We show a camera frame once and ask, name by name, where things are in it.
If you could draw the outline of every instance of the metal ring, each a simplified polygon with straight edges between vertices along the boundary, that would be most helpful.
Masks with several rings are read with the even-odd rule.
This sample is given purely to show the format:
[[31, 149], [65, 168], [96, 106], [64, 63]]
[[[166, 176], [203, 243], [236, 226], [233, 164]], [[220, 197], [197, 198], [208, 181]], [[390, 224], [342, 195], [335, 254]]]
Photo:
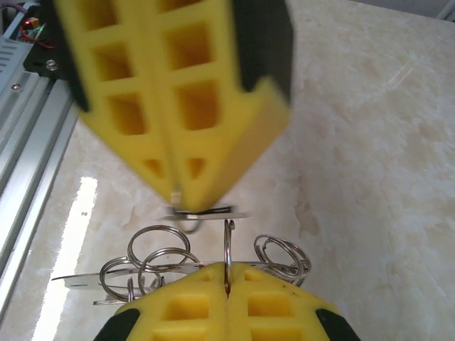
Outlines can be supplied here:
[[203, 220], [198, 220], [194, 223], [193, 225], [193, 228], [192, 229], [185, 229], [183, 227], [183, 224], [180, 220], [175, 220], [175, 223], [176, 223], [176, 226], [177, 226], [177, 229], [181, 232], [183, 232], [184, 234], [195, 234], [197, 231], [199, 231], [199, 229], [202, 227], [204, 221]]
[[282, 269], [278, 268], [272, 268], [272, 272], [274, 272], [277, 276], [280, 276], [282, 279], [285, 281], [295, 281], [298, 278], [301, 278], [300, 276], [304, 272], [304, 267], [301, 264], [299, 260], [299, 254], [297, 254], [293, 248], [289, 245], [288, 241], [278, 238], [278, 237], [273, 237], [273, 236], [267, 236], [267, 239], [265, 240], [264, 244], [262, 245], [262, 255], [265, 258], [266, 262], [271, 262], [272, 260], [269, 258], [269, 256], [266, 253], [266, 248], [268, 243], [273, 243], [276, 244], [277, 246], [281, 247], [293, 260], [294, 264], [296, 264], [296, 268], [293, 268], [293, 271], [284, 271]]
[[130, 277], [127, 281], [127, 288], [128, 288], [128, 303], [134, 301], [134, 287], [133, 287], [133, 279]]
[[276, 240], [279, 240], [283, 243], [285, 243], [288, 247], [290, 247], [293, 251], [294, 251], [294, 254], [297, 255], [297, 257], [301, 257], [301, 259], [299, 260], [298, 263], [293, 263], [291, 266], [292, 267], [295, 267], [297, 266], [298, 269], [300, 269], [299, 267], [299, 264], [301, 264], [301, 271], [297, 271], [297, 274], [294, 274], [295, 275], [295, 279], [298, 279], [298, 278], [306, 278], [308, 272], [311, 270], [311, 262], [309, 262], [309, 259], [308, 257], [306, 256], [305, 252], [300, 248], [298, 247], [297, 245], [285, 240], [285, 239], [282, 239], [282, 238], [277, 238], [277, 237], [274, 237], [274, 238], [268, 238], [265, 243], [262, 245], [262, 251], [264, 253], [264, 255], [269, 259], [269, 257], [267, 256], [266, 252], [265, 252], [265, 249], [267, 248], [267, 244], [268, 243], [274, 243], [276, 244]]
[[230, 287], [232, 285], [232, 249], [231, 249], [231, 238], [232, 231], [235, 229], [233, 220], [225, 220], [225, 289], [229, 295]]
[[197, 259], [197, 257], [190, 253], [189, 251], [186, 251], [186, 250], [183, 250], [183, 249], [179, 249], [178, 247], [166, 247], [166, 248], [163, 248], [163, 249], [160, 249], [160, 250], [156, 250], [155, 252], [152, 252], [150, 255], [148, 255], [145, 260], [142, 262], [141, 266], [139, 267], [139, 270], [137, 272], [137, 278], [138, 278], [138, 285], [139, 285], [139, 291], [141, 291], [141, 294], [142, 295], [146, 295], [146, 292], [145, 292], [145, 288], [144, 288], [144, 285], [141, 283], [140, 281], [140, 278], [142, 277], [142, 274], [144, 272], [151, 272], [155, 275], [158, 276], [159, 278], [159, 284], [158, 284], [158, 288], [161, 287], [161, 284], [162, 284], [162, 278], [161, 278], [161, 275], [160, 273], [161, 272], [166, 272], [166, 271], [161, 271], [161, 272], [157, 272], [157, 271], [154, 271], [153, 268], [152, 270], [148, 270], [147, 269], [147, 263], [153, 261], [154, 259], [157, 259], [158, 257], [160, 256], [163, 256], [165, 254], [178, 254], [178, 255], [182, 255], [182, 256], [185, 256], [185, 259], [191, 259], [192, 261], [194, 261], [195, 263], [199, 263], [199, 259]]
[[[118, 293], [118, 292], [112, 290], [110, 288], [110, 286], [108, 286], [106, 284], [106, 274], [107, 274], [107, 272], [110, 269], [112, 269], [112, 268], [114, 268], [116, 266], [119, 266], [119, 265], [123, 265], [123, 264], [132, 264], [132, 262], [128, 259], [128, 257], [123, 256], [123, 257], [117, 257], [117, 258], [111, 259], [105, 265], [103, 265], [101, 270], [100, 270], [100, 283], [101, 283], [102, 288], [106, 291], [106, 293], [108, 295], [110, 295], [113, 298], [116, 298], [119, 301], [128, 302], [128, 299], [129, 299], [128, 295], [123, 295], [121, 293]], [[155, 274], [155, 275], [159, 278], [159, 282], [161, 283], [160, 275], [159, 274], [158, 275]]]
[[[139, 237], [141, 234], [144, 234], [146, 232], [152, 232], [152, 231], [165, 231], [165, 232], [170, 232], [174, 235], [176, 235], [182, 242], [183, 245], [185, 246], [185, 250], [187, 252], [191, 251], [191, 244], [190, 241], [188, 240], [187, 236], [176, 229], [175, 227], [167, 226], [167, 225], [152, 225], [145, 227], [143, 229], [140, 229], [138, 232], [136, 232], [133, 237], [129, 240], [128, 247], [127, 247], [127, 255], [131, 263], [137, 267], [140, 268], [142, 266], [142, 261], [139, 260], [139, 258], [136, 257], [133, 251], [133, 243], [134, 240], [136, 240], [137, 237]], [[179, 264], [185, 263], [188, 257], [184, 257]]]
[[[258, 241], [261, 238], [267, 238], [265, 243], [262, 245], [262, 249], [258, 244]], [[273, 275], [275, 275], [278, 278], [281, 278], [285, 281], [295, 281], [297, 276], [301, 275], [303, 273], [303, 266], [299, 260], [298, 254], [283, 240], [280, 238], [276, 238], [273, 236], [270, 236], [268, 234], [261, 234], [256, 237], [255, 242], [254, 242], [254, 248], [255, 252], [257, 255], [257, 258], [259, 258], [260, 261], [263, 261], [265, 263], [274, 263], [267, 255], [265, 249], [267, 248], [268, 243], [274, 243], [277, 246], [281, 247], [293, 260], [294, 263], [296, 264], [296, 273], [290, 273], [288, 271], [283, 271], [281, 269], [275, 268], [275, 267], [270, 267], [269, 270], [272, 272]]]

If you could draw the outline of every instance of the beige marble countertop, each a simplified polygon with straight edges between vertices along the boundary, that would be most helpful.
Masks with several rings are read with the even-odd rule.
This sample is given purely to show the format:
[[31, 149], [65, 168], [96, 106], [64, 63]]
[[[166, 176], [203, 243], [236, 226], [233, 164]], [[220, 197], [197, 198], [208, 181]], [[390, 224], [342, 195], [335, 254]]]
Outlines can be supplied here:
[[[234, 260], [256, 259], [258, 234], [289, 239], [314, 265], [303, 287], [362, 340], [453, 340], [455, 26], [344, 0], [290, 2], [293, 122], [223, 200], [252, 215], [237, 221]], [[124, 255], [164, 207], [78, 123], [0, 340], [92, 340], [118, 307], [50, 278]], [[222, 240], [211, 222], [192, 250], [221, 260]]]

